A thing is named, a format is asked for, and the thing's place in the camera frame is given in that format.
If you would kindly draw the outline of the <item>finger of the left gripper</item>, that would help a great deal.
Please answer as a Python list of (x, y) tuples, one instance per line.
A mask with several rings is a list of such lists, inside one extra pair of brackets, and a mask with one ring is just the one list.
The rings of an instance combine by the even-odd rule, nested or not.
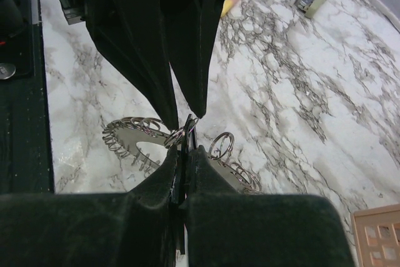
[(168, 129), (178, 110), (160, 0), (71, 0), (96, 49), (149, 101)]
[(209, 65), (225, 0), (161, 0), (169, 62), (191, 111), (206, 114)]

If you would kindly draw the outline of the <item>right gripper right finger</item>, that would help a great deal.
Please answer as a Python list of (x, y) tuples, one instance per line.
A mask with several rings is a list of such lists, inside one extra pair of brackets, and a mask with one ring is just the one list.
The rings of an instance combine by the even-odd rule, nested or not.
[(190, 266), (353, 266), (340, 216), (309, 194), (241, 194), (200, 146), (183, 204)]

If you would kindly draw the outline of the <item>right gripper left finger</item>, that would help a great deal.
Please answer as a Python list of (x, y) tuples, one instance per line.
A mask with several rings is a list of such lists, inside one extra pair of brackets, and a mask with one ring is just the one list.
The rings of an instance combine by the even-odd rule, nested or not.
[(2, 266), (174, 266), (178, 152), (126, 193), (1, 196)]

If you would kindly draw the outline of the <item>silver key black head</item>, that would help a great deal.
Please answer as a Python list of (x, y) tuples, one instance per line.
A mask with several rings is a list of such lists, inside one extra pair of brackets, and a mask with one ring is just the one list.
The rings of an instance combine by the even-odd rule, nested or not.
[(185, 201), (190, 186), (190, 164), (189, 153), (197, 148), (196, 124), (198, 118), (189, 114), (181, 131), (176, 146), (180, 147), (177, 152), (177, 165), (174, 182), (171, 191), (172, 228), (174, 231), (174, 243), (180, 254), (186, 254), (185, 250), (185, 212), (183, 202)]

